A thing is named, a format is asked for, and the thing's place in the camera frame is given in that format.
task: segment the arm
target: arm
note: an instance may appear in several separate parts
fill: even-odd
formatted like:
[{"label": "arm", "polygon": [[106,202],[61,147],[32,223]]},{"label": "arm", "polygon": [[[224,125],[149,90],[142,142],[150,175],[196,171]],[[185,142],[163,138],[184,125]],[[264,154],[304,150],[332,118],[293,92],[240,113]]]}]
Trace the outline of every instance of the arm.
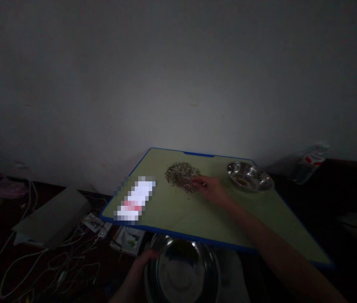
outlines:
[{"label": "arm", "polygon": [[143,269],[150,259],[159,256],[158,252],[147,250],[133,262],[127,277],[108,303],[129,303],[135,302],[135,295],[143,277]]},{"label": "arm", "polygon": [[346,303],[337,289],[305,257],[234,202],[218,178],[199,176],[193,179],[193,185],[205,198],[230,214],[274,274],[298,300]]}]

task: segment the metal bowl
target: metal bowl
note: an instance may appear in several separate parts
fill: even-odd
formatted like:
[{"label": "metal bowl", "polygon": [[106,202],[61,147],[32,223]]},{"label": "metal bowl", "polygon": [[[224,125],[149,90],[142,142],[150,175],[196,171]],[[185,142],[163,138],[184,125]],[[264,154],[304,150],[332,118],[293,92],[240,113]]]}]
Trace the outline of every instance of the metal bowl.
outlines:
[{"label": "metal bowl", "polygon": [[151,246],[160,257],[145,267],[148,302],[216,302],[220,269],[211,247],[165,235],[155,235]]},{"label": "metal bowl", "polygon": [[246,162],[230,163],[227,172],[234,185],[243,191],[262,193],[274,187],[270,175]]}]

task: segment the white wall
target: white wall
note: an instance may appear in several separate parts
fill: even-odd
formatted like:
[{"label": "white wall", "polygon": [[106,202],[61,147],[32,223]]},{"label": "white wall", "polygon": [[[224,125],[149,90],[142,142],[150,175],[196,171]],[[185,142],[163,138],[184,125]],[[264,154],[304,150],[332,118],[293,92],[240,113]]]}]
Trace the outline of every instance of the white wall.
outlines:
[{"label": "white wall", "polygon": [[357,1],[8,2],[0,172],[111,193],[152,146],[357,160]]}]

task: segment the pile of seeds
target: pile of seeds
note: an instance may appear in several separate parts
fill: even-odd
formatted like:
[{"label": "pile of seeds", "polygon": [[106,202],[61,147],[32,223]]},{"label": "pile of seeds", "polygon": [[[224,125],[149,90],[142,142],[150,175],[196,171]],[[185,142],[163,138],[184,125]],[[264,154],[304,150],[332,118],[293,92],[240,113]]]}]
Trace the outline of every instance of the pile of seeds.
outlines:
[{"label": "pile of seeds", "polygon": [[187,162],[175,162],[167,168],[164,176],[167,182],[173,186],[184,189],[187,193],[192,194],[197,191],[197,188],[192,185],[192,179],[200,175],[199,169],[191,166]]}]

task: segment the blue board edge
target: blue board edge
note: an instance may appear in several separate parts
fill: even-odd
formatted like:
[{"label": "blue board edge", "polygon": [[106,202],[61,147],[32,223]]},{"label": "blue board edge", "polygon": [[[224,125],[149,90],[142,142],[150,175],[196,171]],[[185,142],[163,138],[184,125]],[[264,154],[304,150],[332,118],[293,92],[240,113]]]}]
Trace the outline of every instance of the blue board edge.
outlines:
[{"label": "blue board edge", "polygon": [[[149,148],[148,151],[146,152],[146,154],[142,157],[142,159],[140,159],[138,164],[131,171],[129,176],[135,171],[135,169],[138,167],[138,165],[142,162],[142,160],[146,157],[146,155],[148,154],[148,152],[151,149],[162,149],[162,148],[158,148],[158,147]],[[200,157],[210,157],[210,158],[213,158],[213,157],[225,157],[225,158],[235,158],[235,159],[248,160],[248,161],[253,162],[253,164],[255,166],[257,166],[257,164],[253,160],[247,159],[247,158],[237,158],[237,157],[218,156],[218,155],[209,155],[209,154],[198,154],[198,153],[192,153],[192,152],[188,152],[188,151],[179,151],[179,150],[176,150],[176,149],[164,149],[164,150],[170,150],[170,151],[174,151],[174,152],[183,152],[184,154],[193,155],[193,156],[200,156]],[[311,261],[311,260],[309,260],[309,262],[311,264],[313,264],[315,267],[318,267],[318,268],[336,269],[334,261],[330,258],[330,256],[327,254],[327,252],[321,247],[321,245],[317,242],[317,240],[313,237],[313,235],[306,228],[306,226],[303,224],[303,222],[300,221],[300,219],[295,214],[293,209],[289,206],[289,204],[278,193],[278,191],[276,189],[275,189],[275,192],[279,195],[279,197],[286,204],[286,206],[289,208],[289,210],[292,212],[292,214],[296,217],[296,219],[299,221],[299,223],[302,225],[302,227],[307,231],[307,233],[316,242],[316,244],[322,250],[322,252],[325,254],[325,256],[329,259],[330,264]],[[111,200],[113,198],[114,198],[114,196],[111,197],[111,199],[108,201],[108,203],[104,206],[103,210],[100,212],[100,216],[99,217],[104,222],[114,223],[114,220],[112,218],[108,218],[108,217],[104,217],[103,216],[103,211],[107,208],[108,204],[110,204],[110,202],[111,202]],[[182,233],[175,232],[175,231],[168,231],[168,230],[165,230],[165,229],[159,229],[159,228],[156,228],[156,227],[151,227],[151,226],[146,226],[146,225],[129,225],[129,226],[133,227],[133,228],[136,228],[136,229],[141,229],[141,230],[144,230],[144,231],[150,231],[150,232],[157,233],[157,234],[166,234],[166,235],[169,235],[169,236],[172,236],[172,237],[176,237],[176,238],[180,238],[180,239],[184,239],[184,240],[202,242],[202,243],[205,243],[205,244],[214,245],[214,246],[220,246],[220,247],[223,247],[223,248],[232,249],[232,250],[236,250],[236,251],[241,251],[241,252],[246,252],[246,253],[253,253],[253,254],[257,254],[258,253],[258,251],[255,248],[252,248],[252,247],[245,247],[245,246],[239,246],[239,245],[230,244],[230,243],[224,243],[224,242],[221,242],[221,241],[209,240],[209,239],[205,239],[205,238],[201,238],[201,237],[182,234]]]}]

